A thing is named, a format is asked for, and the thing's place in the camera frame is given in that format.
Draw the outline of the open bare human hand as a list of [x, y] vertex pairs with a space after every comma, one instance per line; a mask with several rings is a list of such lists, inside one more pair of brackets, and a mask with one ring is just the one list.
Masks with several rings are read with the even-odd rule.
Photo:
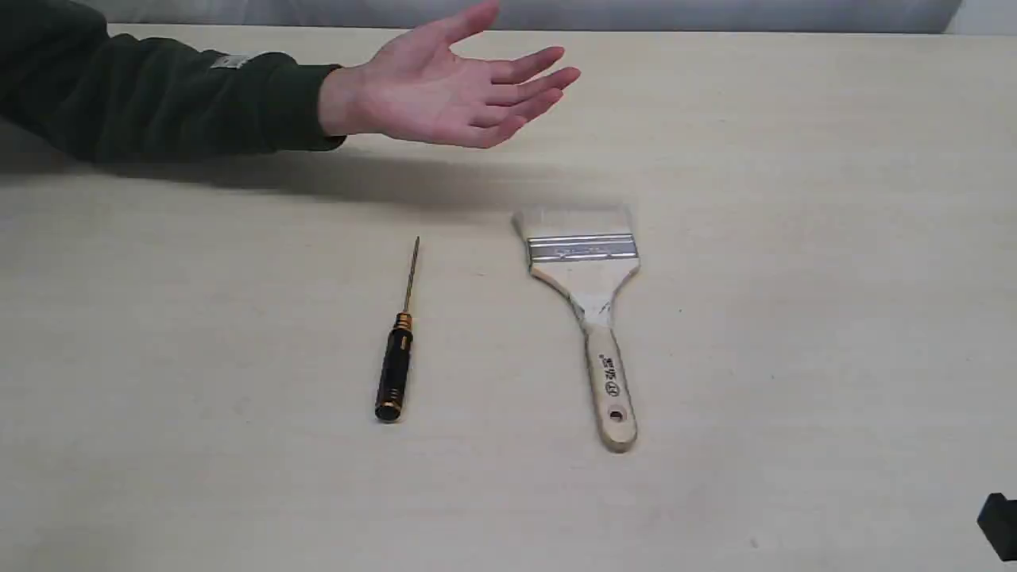
[[323, 132], [491, 149], [563, 100], [580, 69], [560, 68], [564, 48], [513, 60], [468, 58], [455, 43], [490, 28], [497, 1], [484, 1], [388, 41], [370, 60], [338, 68], [321, 83]]

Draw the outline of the dark green sleeved forearm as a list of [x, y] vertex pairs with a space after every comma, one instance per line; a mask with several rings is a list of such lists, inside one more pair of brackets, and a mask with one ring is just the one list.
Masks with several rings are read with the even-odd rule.
[[338, 148], [319, 120], [330, 65], [111, 35], [72, 1], [2, 3], [2, 119], [91, 163]]

